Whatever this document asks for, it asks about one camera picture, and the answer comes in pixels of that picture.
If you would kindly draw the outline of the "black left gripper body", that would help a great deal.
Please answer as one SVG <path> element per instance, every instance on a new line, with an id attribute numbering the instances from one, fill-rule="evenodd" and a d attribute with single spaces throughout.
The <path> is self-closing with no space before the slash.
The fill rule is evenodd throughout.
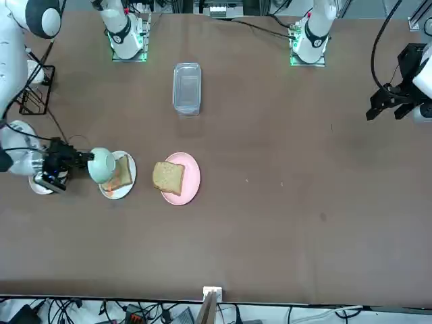
<path id="1" fill-rule="evenodd" d="M 398 88 L 407 88 L 413 84 L 417 88 L 429 87 L 429 45 L 426 43 L 408 43 L 398 55 L 402 77 Z"/>

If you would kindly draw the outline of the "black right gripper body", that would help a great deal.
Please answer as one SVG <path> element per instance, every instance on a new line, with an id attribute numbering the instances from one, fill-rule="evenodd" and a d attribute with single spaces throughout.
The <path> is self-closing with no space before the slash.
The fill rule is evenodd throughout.
<path id="1" fill-rule="evenodd" d="M 43 175 L 49 179 L 58 178 L 75 165 L 78 151 L 60 137 L 53 137 L 43 157 Z"/>

